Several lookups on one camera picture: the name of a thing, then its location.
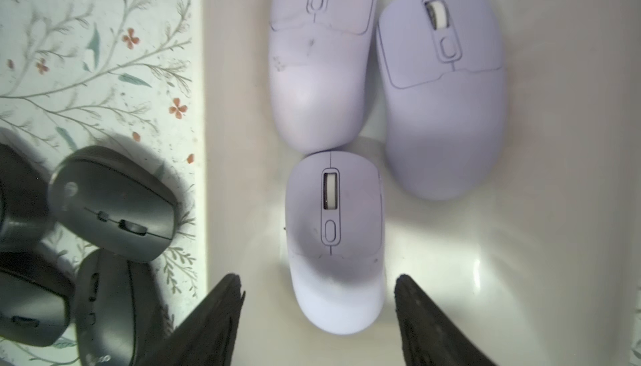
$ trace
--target white surface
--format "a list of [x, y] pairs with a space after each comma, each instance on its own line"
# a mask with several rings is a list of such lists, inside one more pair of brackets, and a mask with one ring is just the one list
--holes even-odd
[[234, 364], [403, 364], [391, 295], [401, 273], [501, 366], [627, 362], [641, 213], [639, 0], [493, 1], [506, 43], [507, 145], [485, 185], [458, 201], [414, 199], [390, 177], [370, 58], [368, 120], [350, 150], [383, 177], [388, 298], [369, 329], [336, 337], [306, 320], [286, 264], [284, 187], [300, 155], [272, 121], [270, 0], [202, 0], [199, 217], [210, 285], [237, 272], [247, 290]]

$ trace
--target orange flower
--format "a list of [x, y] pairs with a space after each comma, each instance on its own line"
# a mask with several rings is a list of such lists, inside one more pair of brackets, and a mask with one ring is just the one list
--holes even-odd
[[183, 118], [183, 114], [187, 113], [187, 106], [181, 106], [179, 98], [174, 98], [174, 105], [169, 108], [169, 114], [176, 114], [176, 118], [180, 120]]
[[36, 63], [36, 68], [38, 69], [38, 72], [42, 75], [45, 72], [49, 71], [49, 67], [44, 65], [45, 61], [44, 58], [41, 58], [38, 63]]
[[133, 49], [133, 45], [140, 43], [140, 38], [133, 36], [133, 28], [127, 29], [127, 32], [129, 33], [129, 36], [123, 35], [123, 41], [127, 42], [127, 47], [129, 47], [129, 49]]

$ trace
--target mouse logo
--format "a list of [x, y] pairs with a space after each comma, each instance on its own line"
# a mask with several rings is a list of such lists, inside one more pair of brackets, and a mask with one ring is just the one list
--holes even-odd
[[78, 193], [78, 184], [69, 182], [65, 184], [64, 198], [62, 201], [62, 210], [69, 210], [69, 199]]
[[104, 356], [100, 356], [98, 358], [98, 357], [88, 353], [88, 354], [86, 354], [84, 359], [86, 360], [86, 364], [87, 365], [96, 366], [98, 363], [107, 363], [107, 362], [109, 362], [112, 359], [112, 357], [110, 355], [104, 355]]

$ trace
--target green leaf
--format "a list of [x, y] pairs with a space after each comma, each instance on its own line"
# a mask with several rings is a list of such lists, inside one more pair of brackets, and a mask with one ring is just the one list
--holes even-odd
[[76, 346], [76, 341], [70, 340], [65, 337], [60, 337], [56, 342], [53, 343], [52, 347], [58, 348], [58, 349], [63, 349], [63, 348], [69, 348], [69, 347], [75, 347]]
[[147, 82], [143, 81], [140, 78], [136, 78], [133, 75], [130, 75], [128, 73], [123, 73], [120, 76], [118, 76], [118, 79], [121, 80], [122, 82], [128, 82], [128, 83], [133, 83], [134, 85], [145, 85], [151, 88], [151, 85], [148, 84]]
[[[93, 69], [95, 70], [98, 68], [98, 61], [100, 61], [100, 34], [98, 33], [98, 28], [95, 23], [93, 24], [93, 36], [89, 43], [87, 43], [86, 48], [93, 52]], [[83, 63], [83, 69], [89, 71], [89, 66], [86, 62]]]
[[165, 175], [165, 162], [162, 162], [160, 166], [154, 171], [153, 176], [158, 178], [159, 181], [162, 181], [163, 176]]
[[69, 145], [69, 149], [72, 151], [78, 150], [78, 146], [76, 145], [76, 142], [71, 138], [71, 135], [69, 135], [69, 132], [65, 130], [62, 127], [56, 127], [56, 132], [60, 134], [60, 136], [67, 142], [67, 145]]

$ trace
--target white scroll wheel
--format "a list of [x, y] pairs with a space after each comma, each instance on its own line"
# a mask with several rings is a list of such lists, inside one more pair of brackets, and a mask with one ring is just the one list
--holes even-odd
[[440, 0], [432, 0], [425, 3], [425, 8], [428, 10], [429, 20], [432, 23], [432, 28], [442, 29], [448, 26], [447, 9], [445, 4]]
[[337, 192], [337, 180], [336, 173], [327, 173], [325, 174], [325, 209], [326, 210], [335, 210], [338, 205], [338, 192]]

